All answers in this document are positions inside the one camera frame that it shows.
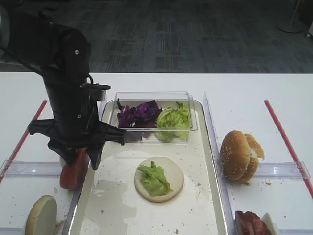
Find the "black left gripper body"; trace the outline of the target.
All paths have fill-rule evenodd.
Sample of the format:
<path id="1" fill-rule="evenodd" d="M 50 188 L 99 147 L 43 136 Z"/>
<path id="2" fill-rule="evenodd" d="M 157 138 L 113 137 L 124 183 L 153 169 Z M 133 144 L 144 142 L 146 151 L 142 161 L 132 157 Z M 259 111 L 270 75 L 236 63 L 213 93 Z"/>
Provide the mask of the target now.
<path id="1" fill-rule="evenodd" d="M 53 112 L 52 119 L 33 120 L 28 125 L 30 134 L 40 133 L 56 142 L 71 147 L 88 147 L 101 142 L 125 144 L 126 131 L 99 120 L 97 101 L 80 87 L 90 75 L 66 80 L 59 74 L 43 75 L 44 85 Z"/>

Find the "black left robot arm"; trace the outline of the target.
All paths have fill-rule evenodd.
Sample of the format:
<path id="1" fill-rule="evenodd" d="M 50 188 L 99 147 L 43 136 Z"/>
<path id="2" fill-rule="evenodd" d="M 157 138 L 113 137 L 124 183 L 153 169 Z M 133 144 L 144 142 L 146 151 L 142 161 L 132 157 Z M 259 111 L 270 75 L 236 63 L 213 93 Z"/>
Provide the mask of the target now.
<path id="1" fill-rule="evenodd" d="M 30 15 L 10 0 L 0 3 L 0 60 L 17 63 L 43 78 L 52 119 L 33 120 L 30 134 L 49 137 L 48 148 L 72 165 L 76 150 L 85 148 L 92 168 L 101 162 L 104 144 L 125 143 L 126 132 L 100 121 L 97 102 L 108 85 L 89 73 L 91 45 L 78 30 L 55 24 L 46 15 Z"/>

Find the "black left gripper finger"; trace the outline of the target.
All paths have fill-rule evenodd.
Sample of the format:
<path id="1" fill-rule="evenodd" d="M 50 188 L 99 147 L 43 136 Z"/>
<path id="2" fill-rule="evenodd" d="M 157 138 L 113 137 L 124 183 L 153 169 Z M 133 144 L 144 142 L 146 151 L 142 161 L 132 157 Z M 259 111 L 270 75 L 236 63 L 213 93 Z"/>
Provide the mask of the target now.
<path id="1" fill-rule="evenodd" d="M 57 153 L 60 157 L 62 157 L 66 161 L 68 166 L 74 166 L 75 164 L 77 164 L 79 154 L 81 152 L 80 148 L 67 148 L 63 145 L 48 144 L 48 148 Z"/>
<path id="2" fill-rule="evenodd" d="M 97 170 L 101 163 L 101 154 L 104 148 L 104 142 L 93 144 L 87 147 L 87 154 L 91 161 L 93 170 Z"/>

